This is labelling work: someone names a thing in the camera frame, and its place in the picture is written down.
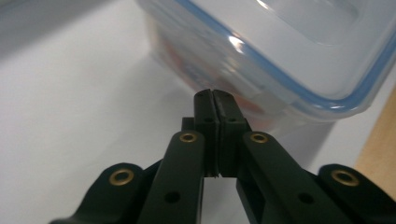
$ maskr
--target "brass screw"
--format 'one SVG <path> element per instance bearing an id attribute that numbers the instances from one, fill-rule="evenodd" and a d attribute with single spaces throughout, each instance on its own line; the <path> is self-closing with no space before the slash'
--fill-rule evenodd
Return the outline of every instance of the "brass screw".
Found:
<path id="1" fill-rule="evenodd" d="M 191 143 L 195 142 L 197 140 L 198 136 L 194 133 L 183 133 L 180 136 L 180 141 L 185 142 L 185 143 Z"/>
<path id="2" fill-rule="evenodd" d="M 356 176 L 345 170 L 333 170 L 332 178 L 337 182 L 350 187 L 356 187 L 360 183 Z"/>
<path id="3" fill-rule="evenodd" d="M 266 143 L 268 141 L 268 138 L 262 133 L 253 133 L 250 136 L 250 140 L 256 143 Z"/>
<path id="4" fill-rule="evenodd" d="M 132 170 L 122 168 L 111 174 L 108 181 L 110 182 L 111 185 L 122 186 L 128 184 L 133 179 L 134 179 L 134 172 L 132 172 Z"/>

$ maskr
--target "transparent box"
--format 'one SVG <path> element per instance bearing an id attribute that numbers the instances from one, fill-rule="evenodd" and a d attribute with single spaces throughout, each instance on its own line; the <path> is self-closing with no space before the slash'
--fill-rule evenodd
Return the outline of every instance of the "transparent box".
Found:
<path id="1" fill-rule="evenodd" d="M 281 135 L 364 111 L 396 58 L 396 1 L 137 0 L 156 55 Z"/>

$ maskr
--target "white surface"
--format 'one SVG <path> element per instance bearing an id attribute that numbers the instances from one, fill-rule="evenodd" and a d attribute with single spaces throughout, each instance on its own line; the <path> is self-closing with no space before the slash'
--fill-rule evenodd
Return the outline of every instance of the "white surface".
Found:
<path id="1" fill-rule="evenodd" d="M 134 1 L 16 1 L 0 9 L 0 223 L 69 217 L 107 167 L 159 160 L 192 96 L 149 57 Z M 334 125 L 282 137 L 316 172 L 353 165 L 394 83 Z M 248 223 L 234 180 L 207 179 L 203 223 Z"/>
<path id="2" fill-rule="evenodd" d="M 300 85 L 330 99 L 356 89 L 395 32 L 391 0 L 192 2 Z"/>

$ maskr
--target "blue rim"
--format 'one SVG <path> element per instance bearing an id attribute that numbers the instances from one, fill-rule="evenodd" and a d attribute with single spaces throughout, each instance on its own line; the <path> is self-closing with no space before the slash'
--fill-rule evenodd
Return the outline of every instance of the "blue rim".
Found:
<path id="1" fill-rule="evenodd" d="M 190 0 L 175 0 L 190 13 L 199 18 L 202 22 L 207 24 L 210 28 L 218 32 L 220 35 L 228 36 L 233 33 L 223 26 L 221 23 L 213 19 L 206 12 L 201 10 L 198 6 L 192 3 Z M 276 67 L 273 63 L 262 57 L 258 51 L 252 48 L 250 45 L 245 44 L 243 51 L 248 57 L 250 57 L 261 69 L 268 72 L 272 78 L 277 80 L 287 89 L 292 90 L 298 94 L 303 100 L 309 102 L 314 107 L 325 109 L 333 113 L 345 113 L 347 111 L 354 110 L 359 107 L 361 102 L 367 97 L 370 90 L 375 85 L 377 79 L 382 74 L 384 69 L 387 67 L 389 60 L 392 58 L 396 50 L 396 33 L 394 33 L 384 47 L 384 50 L 375 61 L 371 70 L 367 76 L 361 81 L 361 83 L 350 93 L 347 97 L 339 100 L 329 99 L 319 96 L 307 88 L 300 85 L 298 82 L 290 78 L 286 73 Z"/>

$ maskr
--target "translucent lid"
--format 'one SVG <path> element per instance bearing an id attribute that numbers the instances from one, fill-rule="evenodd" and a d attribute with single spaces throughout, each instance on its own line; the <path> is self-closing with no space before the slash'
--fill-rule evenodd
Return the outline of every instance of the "translucent lid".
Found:
<path id="1" fill-rule="evenodd" d="M 221 26 L 219 32 L 240 36 L 249 57 L 272 64 L 272 76 L 323 107 L 334 101 L 344 101 L 342 110 L 356 106 L 394 59 L 393 0 L 178 2 L 209 26 Z"/>

